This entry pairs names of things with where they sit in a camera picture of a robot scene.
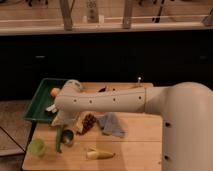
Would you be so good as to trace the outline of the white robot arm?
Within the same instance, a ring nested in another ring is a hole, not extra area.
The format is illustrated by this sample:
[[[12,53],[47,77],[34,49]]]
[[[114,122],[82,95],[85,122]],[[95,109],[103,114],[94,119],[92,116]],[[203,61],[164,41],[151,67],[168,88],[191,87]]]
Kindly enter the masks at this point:
[[[84,111],[158,114],[163,119],[162,171],[213,171],[213,90],[195,82],[86,93],[67,81],[54,100],[52,124]]]

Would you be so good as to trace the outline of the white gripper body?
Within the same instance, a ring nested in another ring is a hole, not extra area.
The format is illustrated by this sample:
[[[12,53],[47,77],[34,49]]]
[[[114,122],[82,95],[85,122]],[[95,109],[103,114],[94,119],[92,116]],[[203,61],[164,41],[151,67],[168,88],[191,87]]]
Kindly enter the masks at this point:
[[[77,120],[79,113],[74,111],[71,105],[77,102],[75,94],[80,93],[82,89],[82,84],[78,80],[68,80],[65,82],[54,100],[58,113],[51,123],[52,126],[69,125]]]

